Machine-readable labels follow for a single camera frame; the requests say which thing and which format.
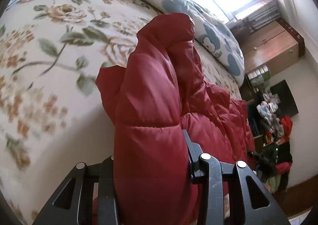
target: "pile of clothes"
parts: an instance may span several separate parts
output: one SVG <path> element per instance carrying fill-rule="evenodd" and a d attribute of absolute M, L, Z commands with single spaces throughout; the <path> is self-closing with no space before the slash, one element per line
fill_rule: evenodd
<path fill-rule="evenodd" d="M 293 122 L 289 116 L 284 115 L 279 107 L 279 99 L 277 96 L 264 96 L 267 100 L 257 106 L 257 110 L 262 120 L 262 126 L 265 131 L 264 150 L 262 154 L 272 162 L 270 173 L 266 176 L 260 172 L 259 176 L 266 179 L 266 184 L 270 187 L 270 192 L 282 191 L 287 187 L 288 174 L 293 163 L 290 154 L 290 134 Z M 260 165 L 256 166 L 259 170 L 264 170 Z"/>

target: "triangular cutout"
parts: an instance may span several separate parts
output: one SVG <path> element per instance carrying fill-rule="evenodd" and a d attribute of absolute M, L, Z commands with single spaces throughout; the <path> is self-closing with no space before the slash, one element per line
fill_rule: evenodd
<path fill-rule="evenodd" d="M 73 177 L 62 189 L 58 197 L 55 199 L 53 206 L 69 210 L 72 204 L 72 197 L 75 188 L 76 179 Z"/>
<path fill-rule="evenodd" d="M 269 200 L 257 186 L 252 177 L 246 177 L 248 192 L 250 194 L 251 204 L 253 209 L 259 209 L 269 206 Z"/>

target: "floral bedsheet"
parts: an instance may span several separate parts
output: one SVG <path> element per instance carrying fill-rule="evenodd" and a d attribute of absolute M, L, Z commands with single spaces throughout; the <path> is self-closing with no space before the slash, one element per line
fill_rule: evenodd
<path fill-rule="evenodd" d="M 112 155 L 95 78 L 101 66 L 126 66 L 158 14 L 141 0 L 21 0 L 1 17 L 0 189 L 23 224 L 76 163 Z M 240 98 L 233 76 L 195 47 L 206 80 Z"/>

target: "blanket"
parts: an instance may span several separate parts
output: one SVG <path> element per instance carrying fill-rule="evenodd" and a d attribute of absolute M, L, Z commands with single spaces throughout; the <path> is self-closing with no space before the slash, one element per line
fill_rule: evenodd
<path fill-rule="evenodd" d="M 244 80 L 244 58 L 230 30 L 207 9 L 192 0 L 144 0 L 164 13 L 189 15 L 194 23 L 194 37 L 233 75 L 239 87 Z"/>
<path fill-rule="evenodd" d="M 219 161 L 248 161 L 246 148 L 254 150 L 246 102 L 203 80 L 194 34 L 186 14 L 156 16 L 137 33 L 127 67 L 101 68 L 96 79 L 115 125 L 113 177 L 125 225 L 197 219 L 200 188 L 189 179 L 182 129 Z"/>

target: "red jacket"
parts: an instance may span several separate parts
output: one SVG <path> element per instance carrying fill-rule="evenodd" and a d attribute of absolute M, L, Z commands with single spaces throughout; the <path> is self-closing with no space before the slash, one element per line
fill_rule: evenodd
<path fill-rule="evenodd" d="M 138 32 L 127 67 L 101 68 L 97 77 L 115 126 L 114 186 L 125 225 L 197 219 L 200 189 L 189 180 L 182 129 L 219 161 L 247 161 L 246 148 L 254 150 L 246 102 L 203 81 L 193 36 L 188 15 L 157 16 Z"/>

